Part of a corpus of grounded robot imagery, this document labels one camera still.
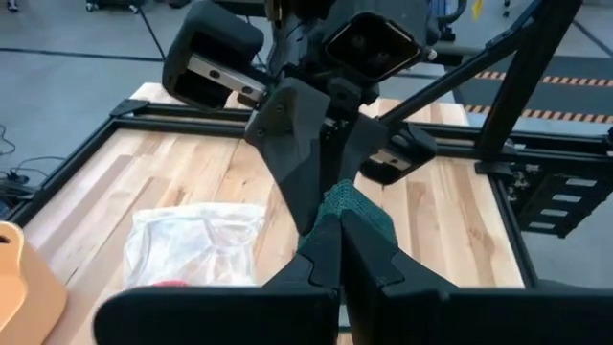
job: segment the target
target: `orange object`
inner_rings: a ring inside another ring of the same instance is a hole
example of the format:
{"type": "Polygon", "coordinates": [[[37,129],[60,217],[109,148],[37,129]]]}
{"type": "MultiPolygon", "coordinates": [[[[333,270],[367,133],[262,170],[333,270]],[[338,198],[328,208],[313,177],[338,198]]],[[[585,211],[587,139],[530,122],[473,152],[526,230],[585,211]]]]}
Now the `orange object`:
{"type": "Polygon", "coordinates": [[[0,344],[42,344],[64,310],[66,294],[21,229],[0,222],[0,344]]]}

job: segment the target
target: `red object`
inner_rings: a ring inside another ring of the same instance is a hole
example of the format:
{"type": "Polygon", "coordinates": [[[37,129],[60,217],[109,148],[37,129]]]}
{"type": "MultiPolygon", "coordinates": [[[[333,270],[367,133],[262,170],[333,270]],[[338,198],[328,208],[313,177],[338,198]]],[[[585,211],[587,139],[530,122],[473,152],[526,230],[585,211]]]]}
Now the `red object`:
{"type": "Polygon", "coordinates": [[[164,282],[160,282],[160,283],[156,283],[153,285],[154,287],[188,287],[189,284],[187,284],[184,281],[164,281],[164,282]]]}

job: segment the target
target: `black metal frame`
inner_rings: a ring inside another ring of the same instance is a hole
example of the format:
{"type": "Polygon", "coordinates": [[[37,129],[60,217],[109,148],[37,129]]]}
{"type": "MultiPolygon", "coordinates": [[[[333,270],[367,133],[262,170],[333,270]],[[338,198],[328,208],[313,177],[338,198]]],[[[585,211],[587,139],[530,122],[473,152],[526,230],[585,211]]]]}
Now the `black metal frame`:
{"type": "MultiPolygon", "coordinates": [[[[405,118],[517,49],[510,71],[483,128],[414,125],[437,139],[438,155],[441,156],[538,165],[548,173],[587,175],[590,178],[612,176],[613,158],[607,154],[611,146],[610,141],[604,136],[511,131],[553,56],[557,44],[572,22],[580,3],[580,0],[534,1],[513,27],[490,42],[483,53],[382,115],[380,121],[388,125],[391,130],[402,127],[405,118]],[[546,21],[543,13],[552,12],[556,13],[557,18],[546,21]],[[531,35],[531,39],[524,39],[527,35],[531,35]],[[547,43],[535,46],[535,42],[547,43]],[[507,140],[511,140],[514,145],[505,146],[507,140]]],[[[109,119],[45,180],[32,200],[22,202],[12,210],[9,220],[25,226],[117,129],[178,132],[238,139],[243,138],[250,115],[251,110],[244,109],[224,109],[205,113],[186,105],[125,100],[111,111],[109,119]],[[145,114],[158,116],[154,118],[141,116],[145,114]],[[172,117],[188,117],[203,121],[176,121],[170,119],[172,117]]],[[[503,183],[505,176],[496,170],[486,173],[524,283],[527,288],[535,288],[536,274],[522,241],[521,229],[517,225],[517,219],[509,203],[509,195],[503,183]]]]}

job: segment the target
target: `black plastic housing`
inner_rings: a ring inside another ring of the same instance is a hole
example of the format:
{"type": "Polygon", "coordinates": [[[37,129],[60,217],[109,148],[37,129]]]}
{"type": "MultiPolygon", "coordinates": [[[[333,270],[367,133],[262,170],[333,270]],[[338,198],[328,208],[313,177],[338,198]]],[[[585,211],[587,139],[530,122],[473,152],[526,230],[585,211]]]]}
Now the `black plastic housing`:
{"type": "Polygon", "coordinates": [[[263,46],[263,33],[211,0],[196,2],[170,46],[162,85],[171,96],[203,109],[222,108],[232,90],[188,69],[193,54],[243,74],[263,46]]]}

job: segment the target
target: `black metal bar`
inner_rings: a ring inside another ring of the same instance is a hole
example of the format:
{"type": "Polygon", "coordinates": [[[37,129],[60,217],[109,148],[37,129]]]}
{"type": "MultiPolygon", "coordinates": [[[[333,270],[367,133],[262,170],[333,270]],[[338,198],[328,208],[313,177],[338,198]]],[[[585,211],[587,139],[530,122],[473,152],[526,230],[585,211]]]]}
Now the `black metal bar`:
{"type": "Polygon", "coordinates": [[[553,151],[548,149],[516,149],[515,151],[483,151],[470,145],[438,144],[439,156],[534,164],[552,172],[610,177],[613,175],[613,157],[601,154],[553,151]]]}
{"type": "Polygon", "coordinates": [[[59,190],[77,173],[77,171],[91,158],[94,153],[115,132],[117,126],[114,119],[109,118],[99,126],[92,135],[75,150],[66,160],[55,169],[40,186],[30,202],[21,203],[11,212],[8,221],[21,227],[40,211],[59,190]]]}
{"type": "MultiPolygon", "coordinates": [[[[158,121],[169,121],[171,118],[193,118],[232,121],[246,124],[251,117],[251,112],[251,109],[237,108],[205,112],[184,104],[150,103],[147,107],[136,110],[134,115],[139,116],[147,114],[169,117],[168,119],[156,119],[158,121]]],[[[425,130],[435,138],[442,139],[458,139],[476,142],[481,132],[481,129],[475,126],[423,123],[412,123],[412,125],[425,130]]],[[[611,149],[609,144],[604,140],[603,135],[572,135],[515,130],[511,132],[509,138],[513,140],[515,144],[525,145],[529,149],[602,154],[606,154],[606,152],[611,149]]]]}
{"type": "Polygon", "coordinates": [[[118,127],[127,129],[153,130],[163,132],[176,132],[183,134],[213,135],[227,138],[241,139],[244,136],[244,125],[219,125],[188,123],[183,121],[169,121],[148,118],[116,118],[118,127]]]}
{"type": "Polygon", "coordinates": [[[400,122],[423,107],[433,103],[445,93],[473,78],[477,73],[509,56],[517,49],[523,37],[532,31],[531,28],[530,25],[524,26],[512,34],[503,36],[479,55],[471,58],[456,69],[447,72],[444,76],[422,88],[413,97],[383,114],[380,117],[380,121],[387,125],[400,122]]]}
{"type": "Polygon", "coordinates": [[[503,147],[581,3],[581,0],[541,2],[534,16],[534,31],[515,53],[483,125],[478,148],[500,150],[503,147]]]}
{"type": "MultiPolygon", "coordinates": [[[[457,139],[476,142],[479,139],[481,129],[473,126],[453,126],[437,124],[413,123],[435,138],[457,139]]],[[[529,149],[555,150],[570,152],[591,152],[606,154],[611,150],[604,140],[604,135],[571,135],[540,133],[523,130],[514,130],[509,135],[515,144],[525,145],[529,149]]]]}
{"type": "Polygon", "coordinates": [[[149,103],[146,107],[134,111],[134,116],[159,115],[169,117],[184,117],[204,120],[221,120],[232,122],[248,122],[252,110],[225,108],[216,111],[205,112],[183,104],[149,103]]]}
{"type": "Polygon", "coordinates": [[[526,248],[524,239],[521,236],[521,231],[515,220],[515,215],[509,203],[507,190],[502,181],[498,178],[493,176],[489,176],[488,178],[491,190],[494,193],[494,198],[498,204],[498,210],[500,210],[500,216],[507,230],[509,244],[515,256],[521,278],[524,281],[524,286],[525,288],[537,288],[538,276],[536,275],[532,260],[530,259],[530,254],[528,253],[528,248],[526,248]]]}

